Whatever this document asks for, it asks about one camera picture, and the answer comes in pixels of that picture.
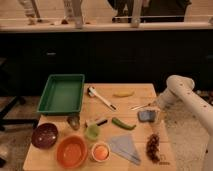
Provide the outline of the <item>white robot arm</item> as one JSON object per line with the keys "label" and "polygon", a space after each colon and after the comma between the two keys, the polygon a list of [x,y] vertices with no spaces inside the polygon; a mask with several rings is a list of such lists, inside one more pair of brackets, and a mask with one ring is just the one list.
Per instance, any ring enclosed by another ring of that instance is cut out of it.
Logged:
{"label": "white robot arm", "polygon": [[184,103],[209,134],[202,171],[213,171],[213,106],[194,93],[194,87],[192,78],[171,75],[166,80],[166,89],[151,105],[163,110],[174,104],[177,99]]}

